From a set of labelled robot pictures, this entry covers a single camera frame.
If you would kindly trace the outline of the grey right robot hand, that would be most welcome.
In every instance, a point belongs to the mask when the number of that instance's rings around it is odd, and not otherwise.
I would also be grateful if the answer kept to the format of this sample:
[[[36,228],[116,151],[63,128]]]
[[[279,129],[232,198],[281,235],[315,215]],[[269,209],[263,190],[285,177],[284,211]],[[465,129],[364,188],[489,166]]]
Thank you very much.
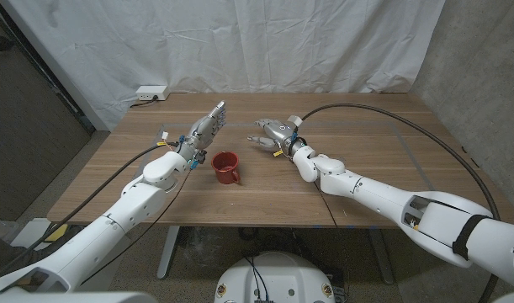
[[[250,142],[273,150],[278,148],[286,157],[293,157],[294,154],[306,145],[305,139],[297,136],[294,129],[279,120],[261,119],[255,122],[262,128],[265,136],[248,136]]]

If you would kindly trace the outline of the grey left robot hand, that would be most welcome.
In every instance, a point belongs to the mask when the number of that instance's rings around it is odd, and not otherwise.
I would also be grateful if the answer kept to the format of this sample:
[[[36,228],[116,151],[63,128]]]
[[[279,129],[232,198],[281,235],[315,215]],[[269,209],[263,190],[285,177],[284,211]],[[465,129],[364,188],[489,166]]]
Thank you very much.
[[[213,142],[213,139],[225,125],[225,101],[221,100],[207,115],[197,120],[178,150],[178,154],[187,161],[193,160]]]

